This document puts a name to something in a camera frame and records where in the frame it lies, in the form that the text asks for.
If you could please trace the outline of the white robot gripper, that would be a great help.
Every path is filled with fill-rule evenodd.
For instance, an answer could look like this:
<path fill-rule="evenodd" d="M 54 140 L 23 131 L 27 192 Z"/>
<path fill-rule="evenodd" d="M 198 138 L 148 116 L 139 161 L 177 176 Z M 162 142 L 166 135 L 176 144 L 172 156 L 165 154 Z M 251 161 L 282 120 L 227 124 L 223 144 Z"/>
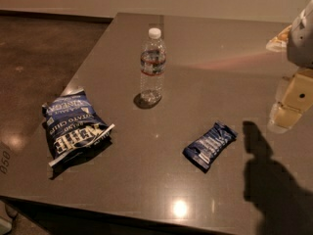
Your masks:
<path fill-rule="evenodd" d="M 303 67 L 292 76 L 283 76 L 277 88 L 268 128 L 282 134 L 292 129 L 313 106 L 313 0 L 291 26 L 268 41 L 266 49 L 272 52 L 287 51 L 288 60 Z"/>

